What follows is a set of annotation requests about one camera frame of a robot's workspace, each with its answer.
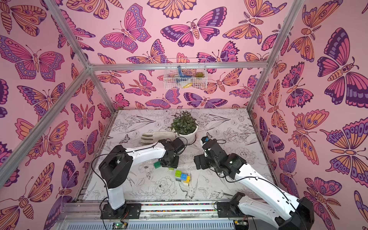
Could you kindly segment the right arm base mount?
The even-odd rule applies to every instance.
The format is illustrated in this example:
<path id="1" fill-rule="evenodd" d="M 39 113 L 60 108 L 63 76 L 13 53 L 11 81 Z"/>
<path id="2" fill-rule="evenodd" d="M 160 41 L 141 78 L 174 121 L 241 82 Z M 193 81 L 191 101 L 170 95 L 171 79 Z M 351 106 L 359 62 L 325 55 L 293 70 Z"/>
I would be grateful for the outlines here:
<path id="1" fill-rule="evenodd" d="M 240 200 L 242 198 L 249 198 L 244 193 L 237 192 L 230 201 L 219 202 L 216 201 L 213 208 L 217 211 L 219 218 L 244 218 L 254 217 L 250 213 L 244 213 L 240 208 Z"/>

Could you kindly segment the yellow lego brick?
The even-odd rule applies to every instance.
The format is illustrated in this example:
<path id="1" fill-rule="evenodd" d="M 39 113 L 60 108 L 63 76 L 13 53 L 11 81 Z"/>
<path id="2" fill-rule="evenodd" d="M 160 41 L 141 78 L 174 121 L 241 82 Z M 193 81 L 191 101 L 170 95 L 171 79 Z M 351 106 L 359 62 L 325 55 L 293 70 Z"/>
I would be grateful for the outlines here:
<path id="1" fill-rule="evenodd" d="M 184 183 L 186 184 L 189 184 L 191 181 L 191 177 L 190 176 L 187 176 L 186 180 L 184 181 Z"/>

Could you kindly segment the blue lego brick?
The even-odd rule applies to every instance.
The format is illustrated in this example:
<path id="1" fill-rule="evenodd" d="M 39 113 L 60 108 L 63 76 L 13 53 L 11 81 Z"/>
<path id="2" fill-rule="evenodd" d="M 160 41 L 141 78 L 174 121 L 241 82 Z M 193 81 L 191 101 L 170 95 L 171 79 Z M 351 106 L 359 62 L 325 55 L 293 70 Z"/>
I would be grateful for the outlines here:
<path id="1" fill-rule="evenodd" d="M 180 180 L 182 182 L 187 181 L 188 179 L 190 179 L 190 177 L 187 174 L 181 173 Z"/>

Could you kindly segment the beige gardening glove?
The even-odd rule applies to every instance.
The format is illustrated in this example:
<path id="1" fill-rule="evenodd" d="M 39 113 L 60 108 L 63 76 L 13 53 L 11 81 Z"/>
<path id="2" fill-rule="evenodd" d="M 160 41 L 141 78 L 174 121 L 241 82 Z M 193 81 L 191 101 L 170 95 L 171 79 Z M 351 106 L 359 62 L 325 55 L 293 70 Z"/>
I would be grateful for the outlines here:
<path id="1" fill-rule="evenodd" d="M 174 132 L 168 131 L 143 133 L 140 139 L 140 143 L 142 145 L 150 145 L 158 142 L 159 140 L 166 140 L 166 139 L 175 140 L 176 134 Z"/>

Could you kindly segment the potted green plant white pot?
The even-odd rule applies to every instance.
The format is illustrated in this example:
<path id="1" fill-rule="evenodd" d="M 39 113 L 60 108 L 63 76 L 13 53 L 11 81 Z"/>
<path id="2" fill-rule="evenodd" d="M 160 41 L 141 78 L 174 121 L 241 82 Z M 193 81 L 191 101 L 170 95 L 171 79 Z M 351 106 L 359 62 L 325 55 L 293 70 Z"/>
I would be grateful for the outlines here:
<path id="1" fill-rule="evenodd" d="M 198 124 L 189 111 L 181 111 L 173 116 L 171 124 L 172 132 L 187 140 L 187 145 L 195 142 Z"/>

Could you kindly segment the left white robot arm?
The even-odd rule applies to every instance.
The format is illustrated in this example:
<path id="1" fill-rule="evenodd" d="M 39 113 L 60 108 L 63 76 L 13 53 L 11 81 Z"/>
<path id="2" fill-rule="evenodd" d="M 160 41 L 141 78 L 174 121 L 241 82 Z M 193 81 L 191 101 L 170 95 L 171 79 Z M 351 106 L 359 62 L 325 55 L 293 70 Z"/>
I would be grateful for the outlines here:
<path id="1" fill-rule="evenodd" d="M 109 207 L 118 210 L 125 205 L 123 183 L 133 165 L 157 159 L 161 167 L 177 168 L 179 156 L 185 148 L 180 138 L 174 141 L 160 140 L 138 148 L 115 146 L 98 167 L 107 187 Z"/>

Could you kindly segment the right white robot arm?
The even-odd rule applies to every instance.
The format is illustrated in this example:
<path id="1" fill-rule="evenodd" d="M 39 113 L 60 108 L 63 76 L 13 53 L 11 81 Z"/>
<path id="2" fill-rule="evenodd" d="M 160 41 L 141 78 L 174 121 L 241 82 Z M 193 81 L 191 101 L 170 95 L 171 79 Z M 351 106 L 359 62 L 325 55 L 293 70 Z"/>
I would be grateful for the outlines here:
<path id="1" fill-rule="evenodd" d="M 279 230 L 310 230 L 314 224 L 312 202 L 298 198 L 258 173 L 245 159 L 232 153 L 228 155 L 217 139 L 202 137 L 203 154 L 195 157 L 197 169 L 211 169 L 228 183 L 241 183 L 261 197 L 256 201 L 237 192 L 228 202 L 229 209 L 250 215 Z"/>

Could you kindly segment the dark green lego brick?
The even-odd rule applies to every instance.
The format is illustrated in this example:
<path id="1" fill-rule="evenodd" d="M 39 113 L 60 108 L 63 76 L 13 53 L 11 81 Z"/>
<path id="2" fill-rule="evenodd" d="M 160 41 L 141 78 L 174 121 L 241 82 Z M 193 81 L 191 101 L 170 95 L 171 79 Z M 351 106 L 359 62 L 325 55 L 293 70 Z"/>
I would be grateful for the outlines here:
<path id="1" fill-rule="evenodd" d="M 160 168 L 162 165 L 161 165 L 161 163 L 160 162 L 155 162 L 154 163 L 154 168 L 155 169 L 158 169 L 158 168 Z"/>

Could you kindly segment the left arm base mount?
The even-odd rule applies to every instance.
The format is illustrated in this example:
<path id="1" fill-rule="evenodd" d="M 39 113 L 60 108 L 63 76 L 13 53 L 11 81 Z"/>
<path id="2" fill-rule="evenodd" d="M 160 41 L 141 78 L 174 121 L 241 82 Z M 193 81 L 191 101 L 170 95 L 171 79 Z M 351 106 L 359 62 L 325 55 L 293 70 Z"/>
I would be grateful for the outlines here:
<path id="1" fill-rule="evenodd" d="M 141 203 L 126 203 L 120 208 L 113 210 L 107 203 L 102 209 L 100 219 L 139 219 L 141 207 Z"/>

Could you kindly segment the lime lego brick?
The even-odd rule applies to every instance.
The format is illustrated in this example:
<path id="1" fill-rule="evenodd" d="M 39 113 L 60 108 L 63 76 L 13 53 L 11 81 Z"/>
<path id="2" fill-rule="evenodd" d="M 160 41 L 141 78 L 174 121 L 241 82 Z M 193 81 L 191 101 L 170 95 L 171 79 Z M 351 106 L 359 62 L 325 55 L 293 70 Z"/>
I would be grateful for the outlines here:
<path id="1" fill-rule="evenodd" d="M 175 171 L 175 180 L 181 181 L 182 180 L 182 172 L 180 170 Z"/>

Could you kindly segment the blue toy in basket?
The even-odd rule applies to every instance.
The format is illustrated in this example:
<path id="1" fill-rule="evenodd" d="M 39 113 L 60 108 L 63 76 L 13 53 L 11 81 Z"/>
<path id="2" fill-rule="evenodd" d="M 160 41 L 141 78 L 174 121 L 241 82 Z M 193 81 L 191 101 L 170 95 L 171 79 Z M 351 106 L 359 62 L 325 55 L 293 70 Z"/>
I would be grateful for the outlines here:
<path id="1" fill-rule="evenodd" d="M 176 79 L 177 83 L 181 83 L 183 81 L 187 81 L 189 78 L 192 78 L 192 76 L 183 73 L 181 66 L 177 66 L 177 71 L 179 75 L 179 77 Z"/>

